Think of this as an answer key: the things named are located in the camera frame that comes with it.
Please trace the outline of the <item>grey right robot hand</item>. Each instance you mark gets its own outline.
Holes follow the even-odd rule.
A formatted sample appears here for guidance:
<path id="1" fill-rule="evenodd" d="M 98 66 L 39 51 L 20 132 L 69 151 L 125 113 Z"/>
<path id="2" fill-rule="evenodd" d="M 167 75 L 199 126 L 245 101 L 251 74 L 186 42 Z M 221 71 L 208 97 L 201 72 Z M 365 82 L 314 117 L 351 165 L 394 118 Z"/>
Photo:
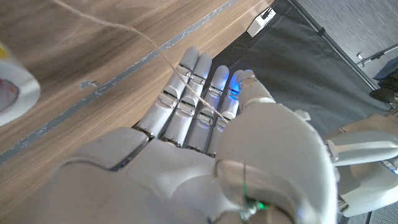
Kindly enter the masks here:
<path id="1" fill-rule="evenodd" d="M 184 78 L 206 78 L 211 59 L 190 47 L 165 90 L 131 128 L 70 154 L 16 223 L 334 223 L 335 168 L 309 116 L 277 103 L 251 70 L 223 100 L 220 140 L 190 130 L 197 100 Z"/>

